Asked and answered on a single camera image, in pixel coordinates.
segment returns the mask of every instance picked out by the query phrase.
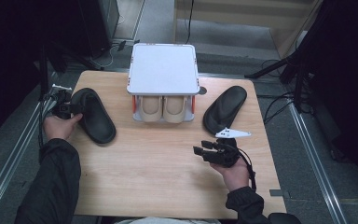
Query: person's right hand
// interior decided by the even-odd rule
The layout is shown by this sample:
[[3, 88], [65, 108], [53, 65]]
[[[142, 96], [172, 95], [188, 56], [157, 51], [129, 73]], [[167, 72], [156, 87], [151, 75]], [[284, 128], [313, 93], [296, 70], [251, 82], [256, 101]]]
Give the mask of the person's right hand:
[[67, 140], [75, 128], [75, 124], [83, 118], [82, 114], [74, 115], [70, 119], [60, 119], [57, 116], [47, 117], [43, 123], [48, 140], [61, 138]]
[[249, 186], [249, 172], [243, 158], [239, 158], [229, 168], [214, 163], [210, 163], [210, 165], [223, 176], [226, 187], [230, 192], [234, 189]]

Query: black slipper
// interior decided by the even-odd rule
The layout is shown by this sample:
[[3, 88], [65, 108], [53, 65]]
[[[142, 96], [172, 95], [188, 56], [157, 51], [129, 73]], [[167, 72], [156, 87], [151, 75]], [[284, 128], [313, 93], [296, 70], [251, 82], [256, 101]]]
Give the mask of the black slipper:
[[71, 104], [84, 106], [79, 124], [92, 141], [105, 144], [115, 138], [116, 127], [96, 91], [90, 88], [77, 91], [72, 96]]
[[241, 109], [247, 92], [240, 86], [232, 86], [224, 91], [206, 110], [202, 124], [215, 135], [229, 128]]

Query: white container lid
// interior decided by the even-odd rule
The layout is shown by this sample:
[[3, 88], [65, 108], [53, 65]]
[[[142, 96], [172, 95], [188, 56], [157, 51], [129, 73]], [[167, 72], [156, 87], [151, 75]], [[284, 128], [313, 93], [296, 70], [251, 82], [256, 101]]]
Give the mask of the white container lid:
[[195, 95], [200, 91], [191, 45], [133, 46], [127, 91], [132, 95]]

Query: black sleeve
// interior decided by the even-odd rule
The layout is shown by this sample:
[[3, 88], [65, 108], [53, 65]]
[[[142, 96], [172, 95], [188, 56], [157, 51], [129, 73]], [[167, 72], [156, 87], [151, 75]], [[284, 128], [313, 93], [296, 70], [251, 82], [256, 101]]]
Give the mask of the black sleeve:
[[227, 196], [226, 208], [238, 212], [240, 224], [269, 224], [263, 216], [264, 200], [249, 187], [235, 189]]
[[81, 173], [77, 151], [62, 139], [52, 139], [40, 149], [39, 161], [39, 171], [17, 211], [15, 223], [70, 224]]

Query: tabletop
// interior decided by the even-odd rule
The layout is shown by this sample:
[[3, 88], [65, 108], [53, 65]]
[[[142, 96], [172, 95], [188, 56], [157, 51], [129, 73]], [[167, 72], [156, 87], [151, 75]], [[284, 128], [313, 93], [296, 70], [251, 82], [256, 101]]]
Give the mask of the tabletop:
[[126, 73], [86, 71], [74, 89], [97, 91], [117, 128], [115, 139], [105, 145], [92, 142], [78, 125], [69, 139], [82, 169], [76, 215], [237, 218], [225, 208], [228, 190], [222, 176], [193, 151], [201, 140], [216, 140], [202, 127], [203, 114], [235, 85], [248, 96], [230, 128], [252, 134], [236, 140], [252, 160], [264, 214], [286, 212], [283, 198], [269, 192], [280, 184], [252, 81], [200, 77], [207, 93], [196, 95], [194, 119], [179, 124], [134, 120], [127, 82]]

